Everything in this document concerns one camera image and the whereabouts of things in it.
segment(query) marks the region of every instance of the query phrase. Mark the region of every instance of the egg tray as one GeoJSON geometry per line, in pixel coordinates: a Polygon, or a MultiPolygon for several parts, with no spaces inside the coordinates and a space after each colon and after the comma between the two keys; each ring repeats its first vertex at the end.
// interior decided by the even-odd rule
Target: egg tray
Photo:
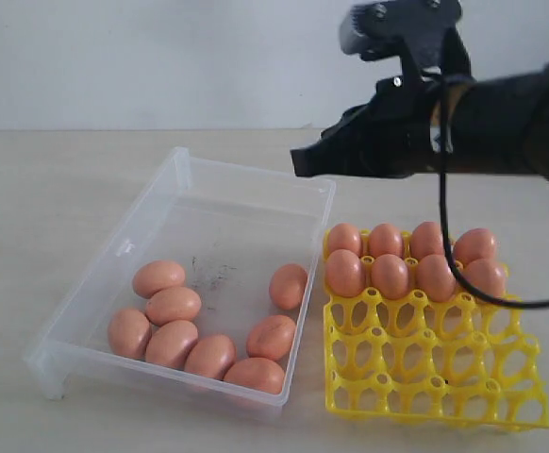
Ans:
{"type": "MultiPolygon", "coordinates": [[[[368,234],[361,231],[365,251],[368,234]]],[[[403,238],[413,276],[417,261],[409,254],[410,233],[403,232],[403,238]]],[[[361,260],[370,271],[374,259],[361,260]]],[[[330,297],[324,306],[325,406],[330,412],[348,419],[439,421],[455,428],[549,428],[536,364],[539,341],[522,332],[520,310],[480,304],[461,291],[436,303],[420,290],[394,301],[370,286],[353,298],[333,294],[326,284],[325,290],[330,297]],[[507,318],[501,329],[497,318],[507,318]]],[[[505,298],[520,300],[511,294],[505,298]]]]}

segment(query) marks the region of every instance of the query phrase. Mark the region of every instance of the wire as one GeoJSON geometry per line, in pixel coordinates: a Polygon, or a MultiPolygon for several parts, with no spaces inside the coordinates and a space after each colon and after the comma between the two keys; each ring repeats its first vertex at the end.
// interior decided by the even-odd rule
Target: wire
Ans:
{"type": "Polygon", "coordinates": [[[524,309],[524,310],[546,310],[549,309],[549,299],[546,300],[534,300],[530,302],[520,302],[506,300],[498,297],[494,297],[490,294],[483,293],[478,290],[474,285],[472,285],[467,278],[457,268],[455,260],[453,258],[453,251],[451,248],[451,240],[449,237],[449,228],[448,228],[448,213],[446,208],[446,172],[447,172],[447,161],[448,161],[448,121],[449,121],[449,104],[448,104],[448,84],[444,75],[424,72],[425,76],[428,76],[432,79],[438,80],[440,82],[440,108],[441,108],[441,119],[440,119],[440,128],[441,128],[441,159],[440,159],[440,191],[439,191],[439,206],[440,206],[440,216],[441,216],[441,231],[442,231],[442,243],[444,246],[444,256],[446,257],[446,262],[448,263],[453,276],[457,282],[471,295],[477,299],[487,302],[498,307],[504,307],[507,309],[524,309]]]}

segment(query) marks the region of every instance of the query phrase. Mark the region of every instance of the egg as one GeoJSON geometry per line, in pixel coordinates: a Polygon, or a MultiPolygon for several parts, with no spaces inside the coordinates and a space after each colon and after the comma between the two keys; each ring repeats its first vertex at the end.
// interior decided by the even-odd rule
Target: egg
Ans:
{"type": "Polygon", "coordinates": [[[268,316],[249,332],[245,344],[247,355],[278,361],[290,352],[294,334],[295,323],[289,316],[268,316]]]}
{"type": "Polygon", "coordinates": [[[153,334],[144,359],[156,365],[182,368],[198,338],[197,327],[191,321],[172,321],[153,334]]]}
{"type": "Polygon", "coordinates": [[[415,286],[433,302],[446,302],[455,293],[457,281],[442,255],[428,255],[417,264],[415,286]]]}
{"type": "Polygon", "coordinates": [[[192,321],[201,310],[201,298],[191,288],[174,286],[153,294],[145,308],[146,317],[156,326],[184,319],[192,321]]]}
{"type": "Polygon", "coordinates": [[[226,335],[216,334],[199,340],[192,349],[184,371],[212,379],[222,379],[237,359],[237,348],[226,335]]]}
{"type": "Polygon", "coordinates": [[[371,267],[371,284],[381,295],[397,300],[410,291],[407,264],[396,255],[381,255],[371,267]]]}
{"type": "Polygon", "coordinates": [[[324,281],[341,297],[356,297],[365,289],[362,261],[349,250],[336,250],[324,264],[324,281]]]}
{"type": "Polygon", "coordinates": [[[235,363],[225,375],[225,382],[250,389],[280,394],[285,372],[276,362],[252,357],[235,363]]]}
{"type": "Polygon", "coordinates": [[[441,226],[436,222],[419,224],[410,235],[410,256],[422,260],[428,255],[444,255],[441,226]]]}
{"type": "Polygon", "coordinates": [[[465,267],[463,276],[478,290],[493,297],[503,297],[506,293],[505,268],[496,260],[472,261],[465,267]]]}
{"type": "Polygon", "coordinates": [[[360,257],[362,255],[362,238],[360,231],[351,224],[337,224],[327,236],[327,251],[350,250],[360,257]]]}
{"type": "Polygon", "coordinates": [[[151,339],[151,324],[137,309],[118,310],[108,324],[108,344],[113,354],[139,361],[151,339]]]}
{"type": "Polygon", "coordinates": [[[396,226],[392,224],[380,224],[369,233],[369,255],[377,258],[381,255],[395,255],[403,258],[405,244],[403,236],[396,226]]]}
{"type": "Polygon", "coordinates": [[[184,268],[175,261],[157,260],[145,264],[132,279],[132,289],[146,299],[155,293],[184,285],[184,268]]]}
{"type": "Polygon", "coordinates": [[[494,258],[497,241],[489,229],[474,228],[463,233],[453,247],[453,257],[463,266],[481,258],[494,258]]]}
{"type": "Polygon", "coordinates": [[[308,273],[299,264],[279,267],[271,277],[268,293],[273,303],[282,310],[297,308],[304,298],[308,273]]]}

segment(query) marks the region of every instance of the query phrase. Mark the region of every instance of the transparent tray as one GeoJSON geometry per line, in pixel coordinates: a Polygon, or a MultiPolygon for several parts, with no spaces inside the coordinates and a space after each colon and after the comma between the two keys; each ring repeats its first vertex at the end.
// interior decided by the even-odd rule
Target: transparent tray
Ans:
{"type": "Polygon", "coordinates": [[[176,148],[147,185],[85,276],[65,297],[25,361],[46,397],[65,394],[69,375],[163,393],[256,418],[280,414],[290,393],[308,301],[335,183],[300,179],[211,160],[176,148]],[[195,319],[200,336],[223,333],[246,357],[245,339],[263,317],[277,313],[268,295],[279,266],[308,271],[297,329],[280,394],[266,394],[182,371],[133,361],[109,351],[107,326],[116,310],[143,308],[130,286],[150,260],[176,260],[187,286],[202,297],[195,319]]]}

